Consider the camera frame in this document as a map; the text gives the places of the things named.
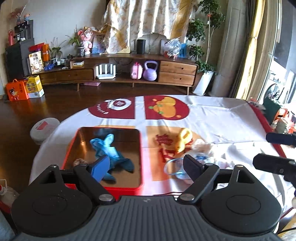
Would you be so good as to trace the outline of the black cylinder speaker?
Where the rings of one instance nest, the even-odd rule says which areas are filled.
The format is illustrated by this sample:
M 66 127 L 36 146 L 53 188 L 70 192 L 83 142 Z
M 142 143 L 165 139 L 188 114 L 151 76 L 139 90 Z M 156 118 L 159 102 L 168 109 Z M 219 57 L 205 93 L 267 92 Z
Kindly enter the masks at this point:
M 137 39 L 136 41 L 136 54 L 143 55 L 145 53 L 145 39 Z

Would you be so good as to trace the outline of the pink toy case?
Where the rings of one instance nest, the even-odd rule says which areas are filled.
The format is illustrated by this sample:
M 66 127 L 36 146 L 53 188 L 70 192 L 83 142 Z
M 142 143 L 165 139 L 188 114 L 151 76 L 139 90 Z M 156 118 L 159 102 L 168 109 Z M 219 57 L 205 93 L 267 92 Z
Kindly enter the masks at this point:
M 139 80 L 142 77 L 142 73 L 143 73 L 142 65 L 138 62 L 133 63 L 130 70 L 131 79 Z

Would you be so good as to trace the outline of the potted green tree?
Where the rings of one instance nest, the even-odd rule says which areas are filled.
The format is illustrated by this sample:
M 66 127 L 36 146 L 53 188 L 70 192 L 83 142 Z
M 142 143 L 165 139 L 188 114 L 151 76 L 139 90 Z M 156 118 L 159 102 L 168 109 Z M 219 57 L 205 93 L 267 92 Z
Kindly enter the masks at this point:
M 197 1 L 193 6 L 186 33 L 188 57 L 197 64 L 196 80 L 192 90 L 203 96 L 215 74 L 215 66 L 210 63 L 212 40 L 215 30 L 225 21 L 220 1 Z

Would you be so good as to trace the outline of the white wifi router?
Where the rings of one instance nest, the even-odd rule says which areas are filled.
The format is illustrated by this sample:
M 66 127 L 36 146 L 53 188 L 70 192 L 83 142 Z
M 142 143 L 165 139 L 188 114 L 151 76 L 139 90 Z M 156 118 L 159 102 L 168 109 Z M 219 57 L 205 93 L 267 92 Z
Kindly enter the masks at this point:
M 99 64 L 95 67 L 95 75 L 98 80 L 109 80 L 116 77 L 116 65 Z

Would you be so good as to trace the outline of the white gauze towel roll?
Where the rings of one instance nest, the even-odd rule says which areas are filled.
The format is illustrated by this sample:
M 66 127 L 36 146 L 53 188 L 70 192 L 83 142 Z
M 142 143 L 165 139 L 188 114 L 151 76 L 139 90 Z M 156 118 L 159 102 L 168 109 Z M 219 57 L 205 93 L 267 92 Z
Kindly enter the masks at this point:
M 213 144 L 208 143 L 201 143 L 201 142 L 195 142 L 192 144 L 192 153 L 194 155 L 207 155 L 209 157 L 213 156 Z

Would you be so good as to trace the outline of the yellow rubber duck toy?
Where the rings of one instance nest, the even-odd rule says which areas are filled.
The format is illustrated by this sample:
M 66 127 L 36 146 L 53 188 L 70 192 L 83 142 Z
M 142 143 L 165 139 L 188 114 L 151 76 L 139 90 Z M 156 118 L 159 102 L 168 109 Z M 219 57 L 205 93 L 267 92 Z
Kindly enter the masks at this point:
M 188 128 L 182 128 L 177 134 L 175 142 L 175 154 L 180 154 L 191 149 L 193 133 Z

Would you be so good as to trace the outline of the orange gift box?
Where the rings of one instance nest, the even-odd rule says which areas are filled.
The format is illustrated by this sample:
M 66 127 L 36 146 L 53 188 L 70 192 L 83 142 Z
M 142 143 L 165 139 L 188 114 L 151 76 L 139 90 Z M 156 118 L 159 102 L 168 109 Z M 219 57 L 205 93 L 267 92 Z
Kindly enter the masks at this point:
M 6 91 L 9 101 L 19 101 L 29 99 L 26 90 L 26 85 L 23 80 L 14 79 L 12 82 L 6 84 Z

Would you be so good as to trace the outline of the white printed tablecloth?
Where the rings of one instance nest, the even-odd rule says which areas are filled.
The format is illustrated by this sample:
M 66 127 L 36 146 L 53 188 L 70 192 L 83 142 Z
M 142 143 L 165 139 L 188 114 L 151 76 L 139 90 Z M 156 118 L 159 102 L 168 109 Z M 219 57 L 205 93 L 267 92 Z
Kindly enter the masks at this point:
M 188 182 L 164 172 L 160 148 L 174 148 L 180 129 L 188 128 L 195 139 L 212 144 L 215 164 L 221 168 L 245 166 L 278 199 L 291 207 L 294 188 L 282 176 L 256 170 L 255 155 L 277 155 L 265 140 L 266 132 L 246 101 L 189 95 L 152 95 L 108 99 L 64 120 L 43 142 L 31 170 L 35 180 L 49 165 L 62 166 L 67 150 L 81 127 L 127 128 L 140 133 L 142 155 L 141 195 L 180 193 Z

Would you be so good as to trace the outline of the clear plastic bag on cabinet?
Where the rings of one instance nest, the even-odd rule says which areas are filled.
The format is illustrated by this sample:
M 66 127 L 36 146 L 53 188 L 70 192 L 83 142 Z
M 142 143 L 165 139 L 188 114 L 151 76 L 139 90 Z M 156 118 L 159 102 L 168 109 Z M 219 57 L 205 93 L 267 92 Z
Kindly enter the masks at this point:
M 178 56 L 181 49 L 179 39 L 171 39 L 164 45 L 164 56 L 168 58 L 175 58 Z

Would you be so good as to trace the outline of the black mini fridge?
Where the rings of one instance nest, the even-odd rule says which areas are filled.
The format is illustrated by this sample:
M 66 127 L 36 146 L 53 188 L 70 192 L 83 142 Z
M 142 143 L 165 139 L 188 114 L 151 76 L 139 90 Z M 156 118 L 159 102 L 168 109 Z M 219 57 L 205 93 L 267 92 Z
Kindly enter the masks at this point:
M 34 38 L 17 42 L 6 48 L 6 70 L 8 82 L 20 80 L 29 75 L 28 62 L 29 48 L 35 44 Z

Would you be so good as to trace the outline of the patterned yellow curtain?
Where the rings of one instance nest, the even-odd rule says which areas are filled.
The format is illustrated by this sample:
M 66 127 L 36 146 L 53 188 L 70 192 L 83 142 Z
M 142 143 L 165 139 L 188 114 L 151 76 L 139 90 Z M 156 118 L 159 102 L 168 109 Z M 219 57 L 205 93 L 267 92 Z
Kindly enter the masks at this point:
M 101 28 L 106 53 L 118 53 L 128 48 L 132 40 L 151 33 L 183 41 L 198 3 L 187 0 L 109 1 Z

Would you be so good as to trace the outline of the yellow carton box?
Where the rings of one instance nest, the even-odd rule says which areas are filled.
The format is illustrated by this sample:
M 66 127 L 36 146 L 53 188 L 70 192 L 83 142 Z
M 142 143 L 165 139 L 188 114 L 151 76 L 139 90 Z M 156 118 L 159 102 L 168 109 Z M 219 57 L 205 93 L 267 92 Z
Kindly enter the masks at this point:
M 29 98 L 41 98 L 44 95 L 39 75 L 29 76 L 24 80 Z

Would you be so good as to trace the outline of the plastic bottle red cap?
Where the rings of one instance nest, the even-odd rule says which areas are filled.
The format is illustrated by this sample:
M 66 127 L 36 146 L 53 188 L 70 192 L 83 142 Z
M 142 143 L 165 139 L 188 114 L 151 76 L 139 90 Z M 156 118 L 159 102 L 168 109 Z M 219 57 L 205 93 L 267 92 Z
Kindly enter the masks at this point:
M 1 204 L 11 208 L 13 202 L 18 198 L 19 194 L 13 188 L 8 186 L 6 179 L 1 179 Z

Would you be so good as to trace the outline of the small potted plant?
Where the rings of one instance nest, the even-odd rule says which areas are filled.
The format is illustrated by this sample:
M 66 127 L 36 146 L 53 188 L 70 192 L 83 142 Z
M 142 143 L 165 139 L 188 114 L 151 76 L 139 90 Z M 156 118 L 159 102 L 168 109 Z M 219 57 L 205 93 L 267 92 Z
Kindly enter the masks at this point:
M 85 55 L 85 48 L 84 48 L 84 31 L 83 30 L 78 30 L 77 28 L 74 30 L 74 36 L 70 37 L 67 35 L 69 38 L 68 44 L 71 46 L 74 46 L 75 49 L 77 50 L 77 55 L 79 57 L 84 57 Z

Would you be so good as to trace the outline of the red metal tin box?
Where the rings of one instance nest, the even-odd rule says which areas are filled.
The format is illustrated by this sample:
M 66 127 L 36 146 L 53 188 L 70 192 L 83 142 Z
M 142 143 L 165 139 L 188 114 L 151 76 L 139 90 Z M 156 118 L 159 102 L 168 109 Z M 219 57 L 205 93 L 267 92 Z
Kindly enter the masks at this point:
M 131 128 L 81 127 L 62 168 L 87 164 L 88 171 L 115 199 L 142 192 L 140 132 Z

